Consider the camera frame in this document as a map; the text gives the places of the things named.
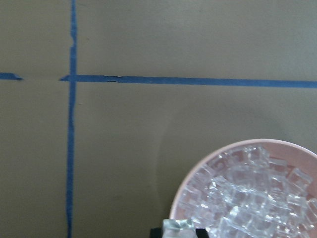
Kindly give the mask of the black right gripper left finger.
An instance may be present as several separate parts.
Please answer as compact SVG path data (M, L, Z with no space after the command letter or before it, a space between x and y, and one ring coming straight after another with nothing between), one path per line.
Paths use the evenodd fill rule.
M150 229L150 238L162 238L163 229L162 228L151 228Z

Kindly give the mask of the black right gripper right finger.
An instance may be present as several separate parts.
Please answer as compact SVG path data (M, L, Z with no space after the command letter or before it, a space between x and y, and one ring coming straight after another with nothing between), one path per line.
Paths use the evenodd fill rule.
M209 234L205 229L196 228L195 233L197 238L209 238Z

